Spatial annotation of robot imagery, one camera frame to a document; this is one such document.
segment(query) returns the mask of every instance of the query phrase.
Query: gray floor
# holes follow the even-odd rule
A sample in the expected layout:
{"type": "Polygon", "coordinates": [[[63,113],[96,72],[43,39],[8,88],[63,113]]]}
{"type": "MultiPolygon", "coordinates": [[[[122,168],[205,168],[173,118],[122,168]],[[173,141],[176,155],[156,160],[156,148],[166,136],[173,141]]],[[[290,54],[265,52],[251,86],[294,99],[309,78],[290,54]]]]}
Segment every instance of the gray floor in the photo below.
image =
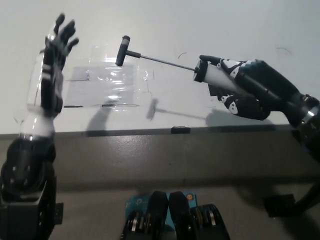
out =
{"type": "MultiPolygon", "coordinates": [[[[0,144],[1,159],[10,141],[0,144]]],[[[125,202],[153,190],[192,190],[214,203],[232,240],[320,239],[320,206],[299,218],[268,218],[262,197],[300,198],[320,179],[317,162],[286,132],[56,140],[63,224],[51,240],[116,240],[125,202]]]]}

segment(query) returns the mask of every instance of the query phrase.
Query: white table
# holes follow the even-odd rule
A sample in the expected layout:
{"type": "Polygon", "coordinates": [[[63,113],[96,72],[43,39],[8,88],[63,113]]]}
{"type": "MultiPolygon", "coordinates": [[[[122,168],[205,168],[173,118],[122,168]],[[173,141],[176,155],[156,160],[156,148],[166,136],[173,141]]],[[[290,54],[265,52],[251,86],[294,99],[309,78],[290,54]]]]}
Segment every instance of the white table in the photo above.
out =
{"type": "MultiPolygon", "coordinates": [[[[319,10],[317,0],[6,0],[0,10],[0,138],[19,133],[14,115],[26,104],[35,57],[60,12],[75,19],[80,38],[67,60],[66,80],[77,60],[90,57],[93,46],[108,44],[115,56],[122,36],[128,35],[130,50],[189,67],[200,54],[263,59],[301,92],[320,99],[319,10]]],[[[265,121],[233,116],[210,97],[206,84],[193,82],[191,71],[143,59],[139,64],[154,71],[148,87],[157,107],[178,114],[156,112],[153,120],[147,119],[149,102],[125,111],[64,108],[55,120],[57,135],[163,134],[177,126],[191,128],[191,133],[288,126],[282,113],[265,121]]]]}

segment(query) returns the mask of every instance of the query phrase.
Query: black hammer head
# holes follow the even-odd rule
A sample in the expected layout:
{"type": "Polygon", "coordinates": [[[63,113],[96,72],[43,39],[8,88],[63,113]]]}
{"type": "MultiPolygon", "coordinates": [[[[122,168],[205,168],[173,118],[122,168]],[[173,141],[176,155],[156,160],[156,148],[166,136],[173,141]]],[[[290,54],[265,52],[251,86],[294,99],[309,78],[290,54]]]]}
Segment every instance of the black hammer head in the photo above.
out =
{"type": "Polygon", "coordinates": [[[119,67],[122,67],[125,61],[125,57],[127,54],[127,50],[130,43],[130,37],[129,36],[123,36],[122,42],[118,51],[118,55],[116,56],[115,64],[119,67]]]}

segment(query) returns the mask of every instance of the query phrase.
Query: transparent plastic wrap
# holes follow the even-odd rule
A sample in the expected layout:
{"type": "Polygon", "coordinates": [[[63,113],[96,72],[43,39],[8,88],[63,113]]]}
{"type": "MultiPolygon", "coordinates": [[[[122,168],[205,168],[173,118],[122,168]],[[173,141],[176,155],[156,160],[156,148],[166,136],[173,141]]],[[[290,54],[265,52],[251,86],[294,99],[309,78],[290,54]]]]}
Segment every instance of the transparent plastic wrap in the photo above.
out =
{"type": "Polygon", "coordinates": [[[153,70],[139,67],[135,60],[119,67],[107,49],[93,47],[91,58],[73,69],[65,108],[141,106],[151,100],[148,81],[153,70]]]}

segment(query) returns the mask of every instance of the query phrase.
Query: robotic hand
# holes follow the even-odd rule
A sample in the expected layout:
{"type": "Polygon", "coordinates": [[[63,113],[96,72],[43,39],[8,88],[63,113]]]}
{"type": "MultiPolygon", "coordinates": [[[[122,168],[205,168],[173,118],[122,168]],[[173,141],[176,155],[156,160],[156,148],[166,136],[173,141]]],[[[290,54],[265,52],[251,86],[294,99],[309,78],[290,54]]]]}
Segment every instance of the robotic hand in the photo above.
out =
{"type": "Polygon", "coordinates": [[[75,21],[64,28],[61,14],[45,37],[33,69],[27,99],[28,115],[20,134],[7,150],[0,176],[0,238],[3,240],[47,239],[62,222],[63,203],[56,204],[53,162],[54,118],[63,106],[62,70],[66,57],[79,42],[75,21]]]}
{"type": "Polygon", "coordinates": [[[272,111],[284,113],[290,125],[300,133],[301,143],[315,159],[320,159],[319,101],[300,93],[264,61],[235,61],[201,55],[194,80],[214,85],[218,99],[239,117],[264,120],[272,111]],[[223,72],[224,79],[217,79],[217,72],[223,72]]]}

